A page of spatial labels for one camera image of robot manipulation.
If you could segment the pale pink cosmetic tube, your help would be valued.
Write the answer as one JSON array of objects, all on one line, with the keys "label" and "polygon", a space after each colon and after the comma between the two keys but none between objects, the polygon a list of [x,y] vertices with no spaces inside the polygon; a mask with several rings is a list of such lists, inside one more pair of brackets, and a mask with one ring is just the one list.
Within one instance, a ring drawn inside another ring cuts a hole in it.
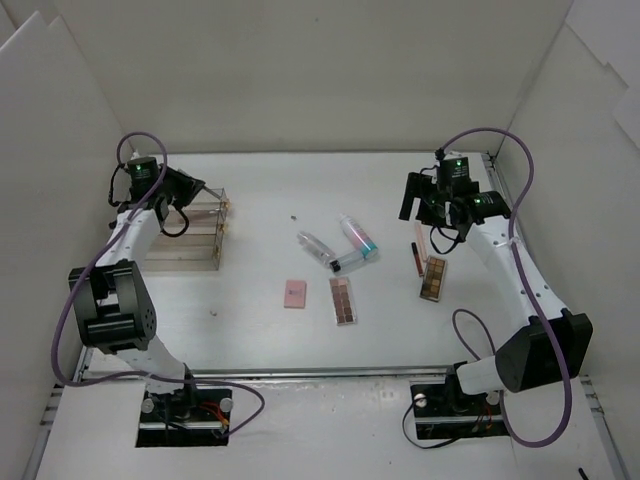
[{"label": "pale pink cosmetic tube", "polygon": [[415,229],[415,234],[416,234],[416,244],[417,244],[417,248],[418,248],[418,253],[420,256],[420,259],[423,263],[426,262],[428,254],[427,254],[427,249],[426,249],[426,245],[425,245],[425,240],[424,240],[424,234],[423,234],[423,230],[422,230],[422,224],[420,222],[415,222],[414,223],[414,229]]}]

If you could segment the red lip gloss tube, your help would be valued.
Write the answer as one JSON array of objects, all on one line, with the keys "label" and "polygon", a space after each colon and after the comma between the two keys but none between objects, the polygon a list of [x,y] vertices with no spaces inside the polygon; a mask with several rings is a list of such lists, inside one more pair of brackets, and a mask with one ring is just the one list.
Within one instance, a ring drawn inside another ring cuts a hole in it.
[{"label": "red lip gloss tube", "polygon": [[419,250],[416,242],[411,242],[411,249],[412,249],[412,254],[416,264],[418,275],[422,277],[424,275],[423,264],[422,264],[421,256],[419,254]]}]

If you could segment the clear bottle blue label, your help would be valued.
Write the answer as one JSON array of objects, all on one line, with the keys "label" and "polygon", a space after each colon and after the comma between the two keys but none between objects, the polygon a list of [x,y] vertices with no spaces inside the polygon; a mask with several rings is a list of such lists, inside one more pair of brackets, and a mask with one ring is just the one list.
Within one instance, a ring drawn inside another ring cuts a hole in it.
[{"label": "clear bottle blue label", "polygon": [[335,252],[313,234],[300,231],[297,234],[297,239],[303,250],[321,264],[328,266],[335,260]]}]

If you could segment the pink brown eyeshadow palette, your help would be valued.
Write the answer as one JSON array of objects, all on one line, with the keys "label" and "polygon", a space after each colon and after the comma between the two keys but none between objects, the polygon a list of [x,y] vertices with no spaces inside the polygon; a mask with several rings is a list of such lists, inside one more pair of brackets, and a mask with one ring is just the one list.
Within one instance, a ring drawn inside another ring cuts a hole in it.
[{"label": "pink brown eyeshadow palette", "polygon": [[329,286],[336,324],[338,326],[354,325],[357,322],[357,314],[349,279],[347,277],[331,278]]}]

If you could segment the pink compact box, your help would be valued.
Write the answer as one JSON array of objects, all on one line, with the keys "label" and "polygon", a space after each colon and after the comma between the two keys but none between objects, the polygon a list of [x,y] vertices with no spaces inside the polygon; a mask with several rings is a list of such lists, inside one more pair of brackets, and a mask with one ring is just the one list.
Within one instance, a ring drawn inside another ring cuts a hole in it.
[{"label": "pink compact box", "polygon": [[306,306],[307,283],[304,280],[287,280],[283,306],[288,309],[304,309]]}]

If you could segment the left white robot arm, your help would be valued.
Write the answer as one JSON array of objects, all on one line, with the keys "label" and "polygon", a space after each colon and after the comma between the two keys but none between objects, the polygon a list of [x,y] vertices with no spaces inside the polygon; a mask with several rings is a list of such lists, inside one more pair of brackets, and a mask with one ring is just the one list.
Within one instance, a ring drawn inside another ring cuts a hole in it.
[{"label": "left white robot arm", "polygon": [[106,251],[87,275],[76,268],[68,277],[77,292],[72,301],[77,327],[85,346],[126,363],[145,379],[149,394],[164,396],[164,408],[185,420],[198,411],[200,395],[187,386],[186,364],[169,353],[157,335],[157,314],[141,265],[170,208],[181,213],[204,183],[150,156],[128,161],[126,170],[130,199],[119,209]]}]

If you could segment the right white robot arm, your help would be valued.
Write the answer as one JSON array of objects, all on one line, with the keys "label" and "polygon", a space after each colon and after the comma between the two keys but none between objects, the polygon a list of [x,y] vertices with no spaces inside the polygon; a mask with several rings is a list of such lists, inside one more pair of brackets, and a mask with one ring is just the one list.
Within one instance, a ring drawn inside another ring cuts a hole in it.
[{"label": "right white robot arm", "polygon": [[502,195],[482,191],[470,177],[467,158],[443,159],[432,175],[407,176],[399,217],[453,229],[479,257],[505,302],[507,341],[491,357],[458,367],[444,384],[445,405],[464,412],[480,393],[513,393],[561,381],[558,361],[578,376],[593,326],[584,313],[573,313],[555,295],[520,239],[510,230],[512,212]]}]

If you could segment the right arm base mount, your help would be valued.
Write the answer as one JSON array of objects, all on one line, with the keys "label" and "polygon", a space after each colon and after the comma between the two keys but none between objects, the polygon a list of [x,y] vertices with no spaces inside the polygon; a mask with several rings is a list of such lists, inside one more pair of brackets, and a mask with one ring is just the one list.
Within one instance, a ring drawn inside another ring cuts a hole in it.
[{"label": "right arm base mount", "polygon": [[508,437],[500,406],[487,393],[462,392],[457,370],[446,369],[441,380],[410,384],[410,405],[401,420],[404,438],[421,450],[448,447],[461,440]]}]

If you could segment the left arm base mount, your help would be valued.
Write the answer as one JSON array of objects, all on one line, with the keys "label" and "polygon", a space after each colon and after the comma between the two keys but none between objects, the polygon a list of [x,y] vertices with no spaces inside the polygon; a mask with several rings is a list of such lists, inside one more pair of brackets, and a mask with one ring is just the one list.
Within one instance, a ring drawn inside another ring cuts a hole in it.
[{"label": "left arm base mount", "polygon": [[146,392],[136,447],[227,446],[233,406],[228,388],[185,387],[164,395]]}]

